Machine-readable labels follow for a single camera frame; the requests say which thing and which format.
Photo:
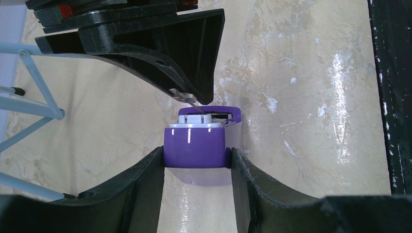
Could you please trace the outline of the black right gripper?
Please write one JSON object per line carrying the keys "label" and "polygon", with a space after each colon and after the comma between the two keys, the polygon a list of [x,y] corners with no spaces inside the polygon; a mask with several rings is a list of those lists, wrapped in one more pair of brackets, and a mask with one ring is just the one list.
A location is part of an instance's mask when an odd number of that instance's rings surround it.
{"label": "black right gripper", "polygon": [[43,26],[36,43],[43,54],[101,60],[141,78],[166,94],[214,98],[214,72],[223,9],[179,15],[197,0],[28,0]]}

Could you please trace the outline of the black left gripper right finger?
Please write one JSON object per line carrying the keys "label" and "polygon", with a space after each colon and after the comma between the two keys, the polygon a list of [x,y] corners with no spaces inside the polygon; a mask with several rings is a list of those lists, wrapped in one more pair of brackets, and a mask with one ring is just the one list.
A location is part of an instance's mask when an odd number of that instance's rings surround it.
{"label": "black left gripper right finger", "polygon": [[292,189],[231,150],[231,179],[240,233],[409,233],[412,198],[326,196]]}

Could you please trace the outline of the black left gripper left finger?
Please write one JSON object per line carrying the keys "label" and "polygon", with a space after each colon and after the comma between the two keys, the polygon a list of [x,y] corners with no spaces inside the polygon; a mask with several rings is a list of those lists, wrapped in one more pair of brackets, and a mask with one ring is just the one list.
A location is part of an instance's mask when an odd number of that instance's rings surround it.
{"label": "black left gripper left finger", "polygon": [[3,233],[155,233],[165,166],[158,147],[138,163],[77,197],[45,202],[1,195]]}

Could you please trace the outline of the purple metronome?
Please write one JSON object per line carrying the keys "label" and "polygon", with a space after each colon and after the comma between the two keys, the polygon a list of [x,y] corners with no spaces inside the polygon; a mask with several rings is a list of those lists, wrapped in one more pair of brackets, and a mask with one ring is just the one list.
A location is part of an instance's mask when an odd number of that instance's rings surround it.
{"label": "purple metronome", "polygon": [[229,168],[231,149],[242,147],[242,112],[233,106],[182,108],[176,123],[164,130],[167,167]]}

